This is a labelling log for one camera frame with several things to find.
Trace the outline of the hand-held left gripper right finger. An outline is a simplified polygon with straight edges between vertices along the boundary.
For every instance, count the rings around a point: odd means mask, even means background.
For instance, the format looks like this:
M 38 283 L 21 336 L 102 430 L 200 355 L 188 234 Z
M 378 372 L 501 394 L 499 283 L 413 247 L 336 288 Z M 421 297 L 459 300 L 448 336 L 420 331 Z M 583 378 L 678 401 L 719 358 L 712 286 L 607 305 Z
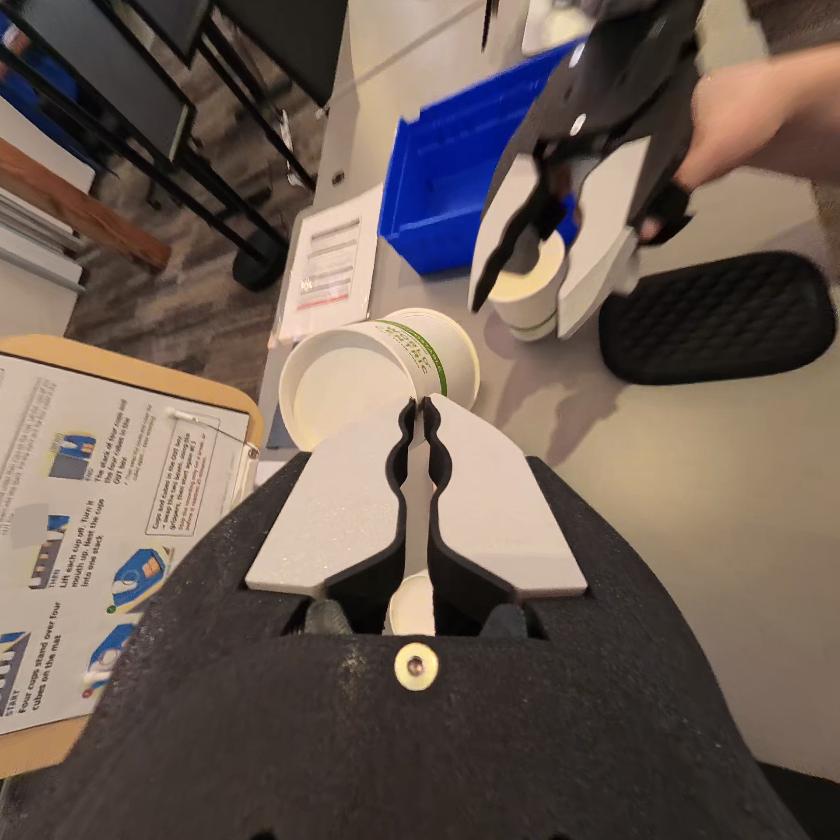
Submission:
M 577 596 L 587 583 L 525 454 L 440 394 L 424 399 L 427 565 L 445 601 Z

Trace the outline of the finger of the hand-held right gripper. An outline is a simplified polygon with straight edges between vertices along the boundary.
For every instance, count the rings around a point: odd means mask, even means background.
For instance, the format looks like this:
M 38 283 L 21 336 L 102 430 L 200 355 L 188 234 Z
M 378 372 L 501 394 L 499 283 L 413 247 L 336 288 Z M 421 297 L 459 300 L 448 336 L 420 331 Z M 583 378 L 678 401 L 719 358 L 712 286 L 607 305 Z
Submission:
M 539 261 L 541 174 L 531 154 L 518 154 L 484 211 L 469 273 L 469 309 L 478 312 L 502 272 L 526 276 Z
M 622 144 L 602 160 L 590 155 L 571 164 L 579 221 L 557 296 L 561 340 L 577 333 L 636 273 L 638 238 L 627 219 L 649 143 L 650 138 L 643 137 Z

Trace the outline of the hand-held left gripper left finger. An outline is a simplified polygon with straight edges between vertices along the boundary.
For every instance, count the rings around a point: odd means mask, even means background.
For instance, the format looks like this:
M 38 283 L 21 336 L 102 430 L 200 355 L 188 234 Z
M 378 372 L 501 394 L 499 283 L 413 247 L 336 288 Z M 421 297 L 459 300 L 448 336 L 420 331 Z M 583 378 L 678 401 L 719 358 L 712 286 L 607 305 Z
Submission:
M 246 574 L 250 590 L 391 597 L 404 575 L 416 409 L 411 397 L 389 402 L 312 450 Z

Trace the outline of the blue plastic bin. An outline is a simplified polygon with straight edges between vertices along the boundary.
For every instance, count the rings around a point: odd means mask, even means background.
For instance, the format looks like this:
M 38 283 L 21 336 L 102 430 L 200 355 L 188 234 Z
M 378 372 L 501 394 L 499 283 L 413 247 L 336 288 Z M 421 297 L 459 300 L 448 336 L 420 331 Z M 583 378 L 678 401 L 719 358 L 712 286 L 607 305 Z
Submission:
M 502 152 L 561 60 L 559 45 L 400 119 L 378 234 L 420 276 L 469 267 Z

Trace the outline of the white paper cup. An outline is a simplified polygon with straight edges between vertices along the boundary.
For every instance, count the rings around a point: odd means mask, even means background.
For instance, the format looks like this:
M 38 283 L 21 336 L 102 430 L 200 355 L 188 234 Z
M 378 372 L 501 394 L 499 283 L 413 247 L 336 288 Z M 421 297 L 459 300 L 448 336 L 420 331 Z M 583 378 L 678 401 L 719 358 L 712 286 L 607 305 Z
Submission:
M 558 296 L 568 260 L 558 230 L 541 238 L 529 226 L 499 274 L 488 301 L 514 338 L 530 343 L 557 332 Z
M 384 635 L 436 635 L 434 588 L 427 570 L 407 576 L 391 597 L 385 615 Z
M 310 452 L 386 404 L 440 394 L 470 410 L 479 390 L 467 331 L 440 311 L 405 308 L 301 341 L 280 373 L 278 401 L 291 441 Z

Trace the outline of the person's right hand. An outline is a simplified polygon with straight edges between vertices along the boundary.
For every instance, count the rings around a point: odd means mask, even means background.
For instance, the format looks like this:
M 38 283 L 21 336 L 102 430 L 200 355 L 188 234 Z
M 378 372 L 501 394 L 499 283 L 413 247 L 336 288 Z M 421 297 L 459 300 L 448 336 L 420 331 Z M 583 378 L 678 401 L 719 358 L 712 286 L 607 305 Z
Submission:
M 692 95 L 693 131 L 675 184 L 691 193 L 747 164 L 772 141 L 786 114 L 771 63 L 707 73 Z

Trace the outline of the white paper sheet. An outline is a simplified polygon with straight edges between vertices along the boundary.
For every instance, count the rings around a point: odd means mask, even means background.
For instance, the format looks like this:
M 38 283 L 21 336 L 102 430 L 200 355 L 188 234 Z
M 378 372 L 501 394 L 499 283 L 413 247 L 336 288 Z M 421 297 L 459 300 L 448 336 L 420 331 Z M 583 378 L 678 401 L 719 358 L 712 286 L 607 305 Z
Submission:
M 592 19 L 576 2 L 530 1 L 521 40 L 521 54 L 530 57 L 555 49 L 588 35 L 592 27 Z

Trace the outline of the black wrist rest pad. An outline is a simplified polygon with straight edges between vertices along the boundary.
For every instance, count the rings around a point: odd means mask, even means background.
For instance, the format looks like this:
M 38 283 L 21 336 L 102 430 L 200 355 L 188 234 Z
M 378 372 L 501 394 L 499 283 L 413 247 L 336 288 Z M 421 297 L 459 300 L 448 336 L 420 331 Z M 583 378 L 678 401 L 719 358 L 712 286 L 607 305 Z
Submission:
M 598 315 L 605 367 L 635 385 L 794 371 L 833 344 L 837 315 L 817 264 L 773 250 L 643 276 Z

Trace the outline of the paper sheet in plastic sleeve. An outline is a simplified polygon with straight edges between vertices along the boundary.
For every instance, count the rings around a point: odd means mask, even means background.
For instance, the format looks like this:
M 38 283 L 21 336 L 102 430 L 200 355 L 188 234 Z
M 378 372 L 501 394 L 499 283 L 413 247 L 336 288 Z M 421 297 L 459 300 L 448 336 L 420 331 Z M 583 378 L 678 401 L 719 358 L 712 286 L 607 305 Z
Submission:
M 303 219 L 277 342 L 293 343 L 368 318 L 383 190 L 378 184 Z

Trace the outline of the printed instruction sheet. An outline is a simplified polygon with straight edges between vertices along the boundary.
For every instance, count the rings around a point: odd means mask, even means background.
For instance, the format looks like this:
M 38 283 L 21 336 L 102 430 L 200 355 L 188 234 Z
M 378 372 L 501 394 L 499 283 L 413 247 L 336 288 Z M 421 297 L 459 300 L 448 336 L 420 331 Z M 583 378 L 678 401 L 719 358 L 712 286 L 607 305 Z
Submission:
M 2 356 L 1 733 L 90 714 L 241 497 L 249 415 Z

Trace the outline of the black chair back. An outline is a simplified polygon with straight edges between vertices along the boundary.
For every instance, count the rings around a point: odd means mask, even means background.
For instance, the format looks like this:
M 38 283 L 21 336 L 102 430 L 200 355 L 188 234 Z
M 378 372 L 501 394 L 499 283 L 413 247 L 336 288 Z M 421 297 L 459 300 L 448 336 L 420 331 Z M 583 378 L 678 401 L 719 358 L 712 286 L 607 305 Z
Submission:
M 218 1 L 216 6 L 317 105 L 333 93 L 346 1 Z

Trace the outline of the instruction sheet on stand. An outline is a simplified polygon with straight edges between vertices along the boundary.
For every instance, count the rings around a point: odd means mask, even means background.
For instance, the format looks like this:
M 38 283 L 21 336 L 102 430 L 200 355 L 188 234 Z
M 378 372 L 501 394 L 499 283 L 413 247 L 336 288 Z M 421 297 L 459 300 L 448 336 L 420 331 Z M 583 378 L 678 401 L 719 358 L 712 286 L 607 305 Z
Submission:
M 244 435 L 245 442 L 240 446 L 242 451 L 237 462 L 233 506 L 254 489 L 259 444 L 264 440 L 265 423 L 257 404 L 245 393 L 196 375 L 53 335 L 2 337 L 1 351 L 5 356 L 97 377 L 118 383 L 120 387 L 133 386 L 175 400 L 247 414 L 248 427 Z M 88 716 L 81 716 L 2 735 L 2 778 L 61 763 L 87 723 Z

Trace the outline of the dark panel on black stand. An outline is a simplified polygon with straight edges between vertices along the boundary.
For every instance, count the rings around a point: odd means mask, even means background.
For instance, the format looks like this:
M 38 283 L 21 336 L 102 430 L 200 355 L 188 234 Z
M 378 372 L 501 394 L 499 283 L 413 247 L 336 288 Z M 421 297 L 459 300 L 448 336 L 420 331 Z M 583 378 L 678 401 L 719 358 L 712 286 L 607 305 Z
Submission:
M 252 264 L 274 269 L 285 265 L 287 238 L 199 154 L 193 141 L 193 102 L 117 17 L 95 2 L 2 2 L 2 13 L 36 47 L 57 60 L 81 91 L 112 113 L 146 156 L 60 91 L 37 81 L 34 72 L 8 47 L 2 47 L 3 61 L 177 203 L 225 236 L 238 249 L 241 267 Z M 176 183 L 176 173 L 186 173 L 225 210 L 246 218 L 255 226 L 255 233 L 249 238 L 237 234 L 217 213 Z

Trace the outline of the wooden post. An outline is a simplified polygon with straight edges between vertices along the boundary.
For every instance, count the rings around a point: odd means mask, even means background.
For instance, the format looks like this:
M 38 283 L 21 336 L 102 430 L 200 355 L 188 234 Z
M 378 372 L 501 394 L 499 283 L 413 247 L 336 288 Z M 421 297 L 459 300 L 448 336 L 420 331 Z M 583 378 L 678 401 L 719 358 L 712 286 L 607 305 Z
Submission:
M 5 140 L 1 140 L 1 187 L 95 244 L 153 272 L 163 271 L 170 261 L 170 246 Z

